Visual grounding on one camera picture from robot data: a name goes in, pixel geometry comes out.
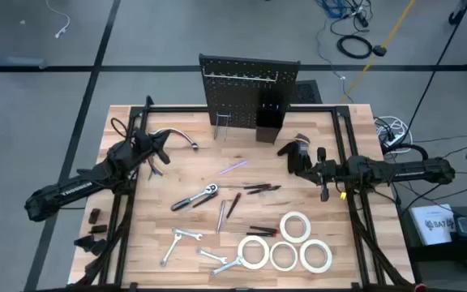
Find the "white power strip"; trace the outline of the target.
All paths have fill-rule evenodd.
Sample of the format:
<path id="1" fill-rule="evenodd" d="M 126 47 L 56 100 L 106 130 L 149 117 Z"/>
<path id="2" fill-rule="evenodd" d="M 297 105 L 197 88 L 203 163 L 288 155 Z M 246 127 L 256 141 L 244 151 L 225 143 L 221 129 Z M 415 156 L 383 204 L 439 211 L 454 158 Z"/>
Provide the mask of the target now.
<path id="1" fill-rule="evenodd" d="M 385 140 L 384 146 L 385 146 L 386 148 L 389 148 L 389 147 L 391 147 L 391 146 L 393 146 L 393 145 L 395 145 L 395 144 L 398 144 L 399 142 L 402 141 L 402 139 L 404 138 L 404 136 L 405 136 L 404 134 L 395 134 L 395 135 L 394 135 L 394 138 L 393 138 L 392 140 Z"/>

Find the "white printed booklet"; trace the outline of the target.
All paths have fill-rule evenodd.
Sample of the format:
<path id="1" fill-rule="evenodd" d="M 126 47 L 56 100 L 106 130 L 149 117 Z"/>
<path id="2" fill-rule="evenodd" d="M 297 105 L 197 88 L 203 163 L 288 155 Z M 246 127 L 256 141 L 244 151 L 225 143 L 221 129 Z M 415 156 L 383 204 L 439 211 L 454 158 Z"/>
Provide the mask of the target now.
<path id="1" fill-rule="evenodd" d="M 449 204 L 411 208 L 410 215 L 423 246 L 450 243 L 456 232 L 454 216 Z"/>

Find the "black perforated plate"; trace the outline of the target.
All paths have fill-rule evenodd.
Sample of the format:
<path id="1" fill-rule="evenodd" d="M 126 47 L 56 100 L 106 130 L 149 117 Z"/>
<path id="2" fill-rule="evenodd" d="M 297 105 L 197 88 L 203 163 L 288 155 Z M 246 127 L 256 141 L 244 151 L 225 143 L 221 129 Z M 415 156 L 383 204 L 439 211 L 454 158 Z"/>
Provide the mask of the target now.
<path id="1" fill-rule="evenodd" d="M 314 79 L 295 82 L 291 104 L 322 104 L 318 84 Z"/>

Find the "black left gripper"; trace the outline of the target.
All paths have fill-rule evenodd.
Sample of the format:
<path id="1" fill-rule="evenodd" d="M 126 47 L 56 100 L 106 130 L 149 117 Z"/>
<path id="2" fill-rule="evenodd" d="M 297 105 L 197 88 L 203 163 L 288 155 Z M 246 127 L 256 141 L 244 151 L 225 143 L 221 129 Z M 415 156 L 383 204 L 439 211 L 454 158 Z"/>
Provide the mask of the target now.
<path id="1" fill-rule="evenodd" d="M 146 161 L 150 156 L 156 154 L 164 164 L 168 165 L 170 163 L 170 159 L 164 150 L 164 146 L 169 135 L 169 131 L 161 131 L 156 134 L 136 132 L 134 143 L 135 154 L 142 161 Z"/>

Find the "silver pegboard hook rail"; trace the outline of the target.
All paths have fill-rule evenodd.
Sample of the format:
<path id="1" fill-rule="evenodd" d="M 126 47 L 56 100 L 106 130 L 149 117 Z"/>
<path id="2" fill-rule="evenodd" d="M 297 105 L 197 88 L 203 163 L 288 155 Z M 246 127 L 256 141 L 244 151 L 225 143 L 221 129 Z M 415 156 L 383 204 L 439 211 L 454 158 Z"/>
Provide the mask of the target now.
<path id="1" fill-rule="evenodd" d="M 219 79 L 240 79 L 275 83 L 278 71 L 265 71 L 249 67 L 201 67 L 203 77 Z"/>

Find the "black pegboard tool bin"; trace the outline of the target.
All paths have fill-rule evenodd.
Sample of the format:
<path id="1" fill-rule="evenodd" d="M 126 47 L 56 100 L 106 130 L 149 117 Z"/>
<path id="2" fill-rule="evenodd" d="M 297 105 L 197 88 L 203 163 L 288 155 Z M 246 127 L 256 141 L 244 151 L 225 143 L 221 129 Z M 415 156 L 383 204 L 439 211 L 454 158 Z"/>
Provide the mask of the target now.
<path id="1" fill-rule="evenodd" d="M 284 113 L 277 104 L 263 104 L 256 113 L 256 133 L 258 142 L 274 144 L 282 128 Z"/>

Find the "black stand legs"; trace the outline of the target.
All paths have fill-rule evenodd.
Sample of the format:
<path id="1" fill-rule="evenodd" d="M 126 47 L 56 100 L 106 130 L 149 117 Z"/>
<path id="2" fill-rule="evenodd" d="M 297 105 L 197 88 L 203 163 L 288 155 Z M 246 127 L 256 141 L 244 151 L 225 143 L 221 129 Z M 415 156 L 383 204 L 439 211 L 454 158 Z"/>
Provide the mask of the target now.
<path id="1" fill-rule="evenodd" d="M 433 82 L 433 79 L 434 79 L 436 73 L 439 72 L 439 71 L 443 71 L 443 69 L 439 69 L 439 67 L 442 66 L 441 62 L 443 61 L 443 58 L 444 58 L 445 54 L 447 53 L 448 48 L 449 48 L 450 44 L 452 43 L 453 38 L 456 35 L 456 32 L 457 32 L 458 28 L 460 27 L 461 21 L 463 20 L 466 12 L 467 12 L 467 0 L 459 0 L 459 4 L 456 6 L 454 11 L 448 16 L 448 23 L 453 26 L 452 33 L 451 33 L 450 37 L 448 38 L 448 40 L 447 40 L 447 42 L 446 42 L 446 44 L 445 44 L 445 46 L 443 48 L 443 51 L 441 52 L 437 62 L 435 63 L 435 65 L 433 65 L 431 67 L 430 78 L 428 79 L 426 87 L 424 88 L 424 91 L 423 91 L 421 97 L 419 98 L 418 103 L 416 104 L 416 107 L 415 107 L 415 109 L 414 109 L 414 111 L 412 113 L 412 116 L 411 116 L 411 118 L 409 120 L 409 123 L 407 125 L 405 135 L 404 135 L 404 137 L 402 138 L 401 141 L 404 141 L 406 139 L 406 136 L 411 133 L 411 128 L 412 128 L 412 125 L 413 125 L 413 121 L 416 118 L 416 116 L 418 114 L 418 111 L 420 110 L 424 99 L 426 98 L 426 95 L 427 95 L 427 93 L 429 91 L 429 88 L 430 88 L 430 86 L 431 86 L 431 84 Z"/>

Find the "black metal pegboard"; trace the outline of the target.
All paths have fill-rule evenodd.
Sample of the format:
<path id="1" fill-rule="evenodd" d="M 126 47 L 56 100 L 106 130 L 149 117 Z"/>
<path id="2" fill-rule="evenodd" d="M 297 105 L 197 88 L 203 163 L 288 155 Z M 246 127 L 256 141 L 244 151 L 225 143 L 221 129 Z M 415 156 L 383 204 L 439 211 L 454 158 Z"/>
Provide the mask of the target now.
<path id="1" fill-rule="evenodd" d="M 298 76 L 299 61 L 277 61 L 257 58 L 235 58 L 199 55 L 201 67 L 249 67 L 278 71 L 275 83 L 240 79 L 203 77 L 204 92 L 212 125 L 216 112 L 231 113 L 229 127 L 255 129 L 257 109 L 263 104 L 277 104 L 286 114 Z"/>

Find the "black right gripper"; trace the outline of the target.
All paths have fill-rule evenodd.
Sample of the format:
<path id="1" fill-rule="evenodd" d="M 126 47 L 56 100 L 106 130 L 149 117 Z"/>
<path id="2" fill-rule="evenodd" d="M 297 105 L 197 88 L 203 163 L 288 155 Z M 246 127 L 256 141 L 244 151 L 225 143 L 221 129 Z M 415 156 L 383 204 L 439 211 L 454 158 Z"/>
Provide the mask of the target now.
<path id="1" fill-rule="evenodd" d="M 338 181 L 344 181 L 347 171 L 343 165 L 338 165 L 335 160 L 327 160 L 325 148 L 317 148 L 317 159 L 317 165 L 297 170 L 296 173 L 298 174 L 298 177 L 304 178 L 308 181 L 319 181 L 321 189 L 320 199 L 322 202 L 326 202 L 329 199 L 327 184 L 329 182 L 337 183 Z"/>

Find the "black equipment cart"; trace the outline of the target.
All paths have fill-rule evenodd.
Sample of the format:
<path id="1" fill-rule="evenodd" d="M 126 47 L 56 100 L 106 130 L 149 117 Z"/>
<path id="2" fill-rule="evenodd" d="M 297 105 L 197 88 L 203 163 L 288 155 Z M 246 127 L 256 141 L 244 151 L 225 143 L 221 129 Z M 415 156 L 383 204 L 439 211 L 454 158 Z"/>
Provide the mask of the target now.
<path id="1" fill-rule="evenodd" d="M 450 207 L 454 217 L 467 216 L 467 206 L 457 207 L 450 205 Z M 410 259 L 415 263 L 454 263 L 460 265 L 467 273 L 467 238 L 460 238 L 457 232 L 455 232 L 451 233 L 452 241 L 450 243 L 423 246 L 409 210 L 405 213 L 406 218 L 413 224 L 420 242 L 419 245 L 409 249 Z"/>

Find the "black metal table frame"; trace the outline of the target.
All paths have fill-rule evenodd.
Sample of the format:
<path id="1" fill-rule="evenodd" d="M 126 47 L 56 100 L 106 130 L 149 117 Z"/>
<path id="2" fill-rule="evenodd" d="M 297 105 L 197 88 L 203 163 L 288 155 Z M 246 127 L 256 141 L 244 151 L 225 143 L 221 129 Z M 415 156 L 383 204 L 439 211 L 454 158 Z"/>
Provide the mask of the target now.
<path id="1" fill-rule="evenodd" d="M 340 198 L 341 183 L 331 184 L 330 198 L 320 199 L 320 189 L 287 171 L 287 161 L 277 152 L 297 133 L 311 139 L 311 151 L 325 148 L 329 158 L 340 160 L 359 153 L 373 159 L 382 154 L 375 136 L 368 105 L 294 105 L 285 115 L 284 126 L 274 144 L 259 143 L 251 129 L 230 128 L 214 139 L 208 111 L 202 106 L 169 107 L 156 105 L 148 115 L 148 129 L 174 127 L 185 131 L 199 145 L 193 151 L 177 136 L 168 138 L 165 151 L 170 163 L 162 175 L 151 176 L 148 165 L 139 170 L 139 182 L 132 208 L 126 243 L 119 243 L 109 261 L 110 284 L 123 289 L 131 283 L 138 290 L 168 289 L 348 289 L 353 283 L 376 282 L 377 268 L 368 246 L 353 236 L 349 206 Z M 246 165 L 203 180 L 240 161 Z M 248 195 L 250 190 L 218 188 L 212 200 L 192 208 L 206 197 L 173 212 L 180 200 L 199 194 L 209 184 L 250 186 L 280 185 L 276 191 Z M 238 192 L 241 199 L 230 218 L 226 215 Z M 221 232 L 216 224 L 221 201 L 226 200 Z M 235 228 L 247 224 L 279 228 L 290 211 L 305 214 L 311 222 L 311 237 L 324 241 L 333 254 L 332 266 L 325 273 L 310 273 L 298 261 L 289 272 L 273 268 L 269 260 L 261 269 L 237 266 L 210 277 L 219 262 L 198 255 L 197 248 L 233 260 L 246 233 Z M 173 228 L 201 233 L 200 241 L 182 236 L 165 267 L 160 262 L 174 240 Z"/>

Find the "silver ratchet wrench black grip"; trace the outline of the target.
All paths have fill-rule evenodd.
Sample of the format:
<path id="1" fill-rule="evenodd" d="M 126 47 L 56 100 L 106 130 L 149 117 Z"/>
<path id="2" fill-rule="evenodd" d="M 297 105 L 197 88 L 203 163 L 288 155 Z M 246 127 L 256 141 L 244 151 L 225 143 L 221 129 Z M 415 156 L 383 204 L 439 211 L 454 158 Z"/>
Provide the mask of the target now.
<path id="1" fill-rule="evenodd" d="M 170 209 L 175 212 L 182 208 L 185 208 L 188 204 L 192 203 L 194 200 L 202 197 L 209 197 L 211 195 L 215 195 L 217 193 L 218 186 L 216 184 L 209 184 L 206 186 L 199 194 L 187 197 L 183 200 L 178 201 L 177 203 L 173 204 Z"/>

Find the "white masking tape roll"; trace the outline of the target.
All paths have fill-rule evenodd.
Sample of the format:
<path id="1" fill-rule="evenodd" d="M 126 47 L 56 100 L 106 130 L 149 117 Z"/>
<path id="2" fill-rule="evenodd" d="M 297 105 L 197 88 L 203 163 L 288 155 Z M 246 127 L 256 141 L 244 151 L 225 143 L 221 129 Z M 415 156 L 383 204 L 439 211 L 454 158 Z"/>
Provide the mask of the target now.
<path id="1" fill-rule="evenodd" d="M 289 232 L 285 228 L 286 222 L 291 218 L 297 218 L 303 225 L 303 232 L 302 232 L 302 235 L 299 236 L 299 237 L 291 236 L 289 234 Z M 300 213 L 298 211 L 287 212 L 281 218 L 279 227 L 280 227 L 280 232 L 281 232 L 282 237 L 286 241 L 288 241 L 290 243 L 304 243 L 311 235 L 311 222 L 310 222 L 310 220 L 308 219 L 308 217 L 305 214 Z"/>
<path id="2" fill-rule="evenodd" d="M 259 261 L 258 263 L 253 264 L 244 259 L 243 250 L 244 250 L 244 247 L 249 242 L 257 242 L 263 248 L 263 257 L 261 261 Z M 237 254 L 239 257 L 242 257 L 242 265 L 245 268 L 248 268 L 250 270 L 257 270 L 257 269 L 261 269 L 269 261 L 270 248 L 269 248 L 269 245 L 266 243 L 266 241 L 262 239 L 260 236 L 248 235 L 238 244 Z"/>
<path id="3" fill-rule="evenodd" d="M 293 262 L 290 266 L 288 267 L 281 267 L 280 265 L 277 264 L 276 260 L 275 260 L 275 251 L 278 247 L 287 247 L 289 248 L 291 251 L 292 251 L 292 254 L 293 254 Z M 293 270 L 296 265 L 298 264 L 298 260 L 299 260 L 299 255 L 298 255 L 298 251 L 297 249 L 295 248 L 294 245 L 292 245 L 291 243 L 288 243 L 286 241 L 280 241 L 280 242 L 277 242 L 277 243 L 274 243 L 270 249 L 270 255 L 269 255 L 269 259 L 272 263 L 272 266 L 274 269 L 280 271 L 280 272 L 289 272 L 291 270 Z"/>
<path id="4" fill-rule="evenodd" d="M 308 259 L 306 258 L 306 250 L 311 246 L 319 247 L 324 253 L 324 263 L 320 267 L 315 267 L 311 265 Z M 299 258 L 302 263 L 302 266 L 310 273 L 325 273 L 332 266 L 333 255 L 330 247 L 325 242 L 319 239 L 309 239 L 301 245 L 299 251 Z"/>

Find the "black bracket part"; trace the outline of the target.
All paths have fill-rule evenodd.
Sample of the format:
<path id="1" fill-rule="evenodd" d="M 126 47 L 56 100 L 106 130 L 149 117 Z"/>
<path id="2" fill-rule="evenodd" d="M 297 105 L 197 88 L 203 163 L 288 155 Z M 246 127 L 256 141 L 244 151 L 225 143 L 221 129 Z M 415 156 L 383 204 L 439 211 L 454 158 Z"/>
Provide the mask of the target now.
<path id="1" fill-rule="evenodd" d="M 99 256 L 107 245 L 105 239 L 96 240 L 93 234 L 86 235 L 74 241 L 76 247 L 81 247 L 85 252 L 91 252 L 95 256 Z"/>

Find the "large silver wrench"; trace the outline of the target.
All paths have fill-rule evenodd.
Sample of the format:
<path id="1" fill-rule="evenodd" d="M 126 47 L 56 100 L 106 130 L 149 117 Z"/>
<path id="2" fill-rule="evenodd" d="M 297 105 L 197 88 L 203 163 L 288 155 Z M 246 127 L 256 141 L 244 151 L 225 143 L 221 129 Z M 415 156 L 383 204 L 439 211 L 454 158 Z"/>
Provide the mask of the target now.
<path id="1" fill-rule="evenodd" d="M 234 266 L 243 265 L 243 262 L 244 262 L 244 258 L 242 256 L 238 256 L 234 261 L 232 261 L 232 262 L 230 262 L 228 264 L 224 264 L 219 268 L 213 269 L 209 273 L 209 276 L 210 277 L 215 277 L 217 274 L 222 273 L 227 269 L 230 269 L 230 268 L 232 268 Z"/>

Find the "black work glove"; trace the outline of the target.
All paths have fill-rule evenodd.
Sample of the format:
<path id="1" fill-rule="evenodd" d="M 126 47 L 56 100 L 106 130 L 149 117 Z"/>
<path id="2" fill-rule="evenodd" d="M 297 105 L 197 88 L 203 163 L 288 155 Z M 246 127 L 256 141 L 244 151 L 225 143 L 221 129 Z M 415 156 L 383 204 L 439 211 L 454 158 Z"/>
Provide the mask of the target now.
<path id="1" fill-rule="evenodd" d="M 312 167 L 311 158 L 308 152 L 310 139 L 298 133 L 292 142 L 281 148 L 277 155 L 287 156 L 287 170 L 289 174 L 298 174 Z"/>

